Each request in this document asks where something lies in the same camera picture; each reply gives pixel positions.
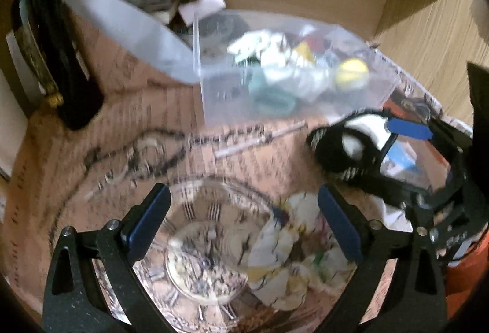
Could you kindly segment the black cap with chains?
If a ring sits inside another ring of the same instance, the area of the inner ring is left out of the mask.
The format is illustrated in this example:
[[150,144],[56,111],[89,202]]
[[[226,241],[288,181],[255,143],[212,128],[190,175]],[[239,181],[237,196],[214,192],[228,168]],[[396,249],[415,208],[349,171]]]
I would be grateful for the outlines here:
[[324,172],[347,185],[398,208],[421,207],[424,198],[436,190],[424,189],[381,171],[382,162],[402,136],[390,133],[386,127],[388,118],[403,119],[388,109],[362,109],[333,125],[315,128],[307,136],[306,144]]

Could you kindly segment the round yellow sponge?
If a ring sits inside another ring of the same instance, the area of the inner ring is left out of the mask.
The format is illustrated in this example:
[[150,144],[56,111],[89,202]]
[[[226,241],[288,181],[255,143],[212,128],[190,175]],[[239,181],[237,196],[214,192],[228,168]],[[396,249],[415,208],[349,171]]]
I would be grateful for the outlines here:
[[335,83],[339,89],[359,90],[368,84],[369,74],[368,65],[363,60],[348,59],[336,69]]

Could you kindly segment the floral patterned cloth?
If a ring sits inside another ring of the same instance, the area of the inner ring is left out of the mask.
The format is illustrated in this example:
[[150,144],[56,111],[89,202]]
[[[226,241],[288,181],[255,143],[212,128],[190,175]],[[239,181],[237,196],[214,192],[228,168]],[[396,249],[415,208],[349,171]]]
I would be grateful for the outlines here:
[[300,307],[309,292],[338,294],[355,269],[321,213],[318,196],[310,192],[273,207],[246,264],[251,292],[279,311]]

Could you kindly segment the white cloth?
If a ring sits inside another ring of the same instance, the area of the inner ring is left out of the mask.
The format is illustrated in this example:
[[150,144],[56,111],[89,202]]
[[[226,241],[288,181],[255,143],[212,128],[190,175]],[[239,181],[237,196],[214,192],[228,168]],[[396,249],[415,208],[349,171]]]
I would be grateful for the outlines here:
[[312,103],[332,88],[332,68],[317,57],[315,64],[295,62],[293,48],[285,33],[262,29],[247,31],[228,45],[227,52],[236,65],[257,63],[268,85]]

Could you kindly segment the yellow green scrub sponge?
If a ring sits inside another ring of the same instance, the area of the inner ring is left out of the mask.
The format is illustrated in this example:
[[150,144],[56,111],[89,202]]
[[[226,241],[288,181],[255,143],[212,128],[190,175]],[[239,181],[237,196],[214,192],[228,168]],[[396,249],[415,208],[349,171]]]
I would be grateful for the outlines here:
[[297,46],[295,46],[295,48],[292,49],[291,57],[297,63],[316,63],[316,58],[305,41],[300,42]]

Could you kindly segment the green knitted cloth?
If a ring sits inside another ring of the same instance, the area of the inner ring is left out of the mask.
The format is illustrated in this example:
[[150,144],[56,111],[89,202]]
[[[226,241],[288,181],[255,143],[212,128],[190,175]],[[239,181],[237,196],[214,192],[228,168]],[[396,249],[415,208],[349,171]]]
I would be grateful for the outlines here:
[[268,85],[262,70],[254,70],[248,84],[249,97],[256,113],[269,118],[284,118],[295,111],[298,101],[275,85]]

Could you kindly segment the clear plastic box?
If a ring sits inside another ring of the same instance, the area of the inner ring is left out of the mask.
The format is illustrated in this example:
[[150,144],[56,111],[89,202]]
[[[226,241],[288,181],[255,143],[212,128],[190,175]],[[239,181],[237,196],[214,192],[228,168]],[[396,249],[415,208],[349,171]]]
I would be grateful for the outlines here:
[[209,126],[377,109],[400,83],[395,65],[337,24],[224,10],[192,30]]

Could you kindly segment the white ceramic mug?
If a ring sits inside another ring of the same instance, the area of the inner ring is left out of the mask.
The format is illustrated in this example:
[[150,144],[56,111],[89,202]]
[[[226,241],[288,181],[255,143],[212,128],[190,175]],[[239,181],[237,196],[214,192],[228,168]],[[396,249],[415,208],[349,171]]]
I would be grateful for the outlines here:
[[10,177],[27,131],[27,117],[18,104],[7,79],[0,80],[0,158],[1,171]]

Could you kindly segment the metal rod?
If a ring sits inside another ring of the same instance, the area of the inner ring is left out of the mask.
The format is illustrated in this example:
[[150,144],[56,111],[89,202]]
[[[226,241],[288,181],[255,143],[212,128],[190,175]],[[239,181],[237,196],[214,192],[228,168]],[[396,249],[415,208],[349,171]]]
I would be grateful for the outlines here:
[[269,144],[275,139],[281,138],[283,136],[289,135],[290,133],[295,133],[303,128],[307,127],[307,123],[305,121],[300,121],[296,122],[294,124],[290,124],[287,127],[284,128],[278,128],[276,130],[273,130],[269,133],[265,133],[260,135],[259,137],[255,137],[243,142],[240,142],[238,144],[222,148],[220,150],[217,150],[214,152],[214,156],[216,160],[227,158],[239,153],[243,153],[247,149],[250,149],[252,147],[260,147],[264,144]]

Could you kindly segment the small white card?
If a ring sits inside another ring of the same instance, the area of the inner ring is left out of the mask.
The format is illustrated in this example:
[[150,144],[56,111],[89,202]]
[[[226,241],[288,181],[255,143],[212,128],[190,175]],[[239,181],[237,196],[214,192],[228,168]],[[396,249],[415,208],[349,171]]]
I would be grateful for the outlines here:
[[206,18],[226,8],[225,0],[196,0],[181,4],[178,12],[183,22],[189,27],[195,21]]

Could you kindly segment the clear plastic box lid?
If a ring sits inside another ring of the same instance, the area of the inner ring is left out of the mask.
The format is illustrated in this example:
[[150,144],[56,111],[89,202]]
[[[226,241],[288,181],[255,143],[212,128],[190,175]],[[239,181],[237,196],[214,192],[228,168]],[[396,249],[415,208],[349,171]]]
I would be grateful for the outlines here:
[[198,84],[193,52],[156,18],[124,0],[63,0],[132,55],[183,84]]

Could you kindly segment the dark wine bottle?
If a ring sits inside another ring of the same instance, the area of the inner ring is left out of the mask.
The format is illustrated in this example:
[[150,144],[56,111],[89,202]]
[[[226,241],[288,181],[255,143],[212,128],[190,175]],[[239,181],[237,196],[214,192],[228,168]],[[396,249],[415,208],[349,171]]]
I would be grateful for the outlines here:
[[99,112],[104,96],[72,36],[61,0],[14,0],[13,34],[22,57],[65,127],[77,131]]

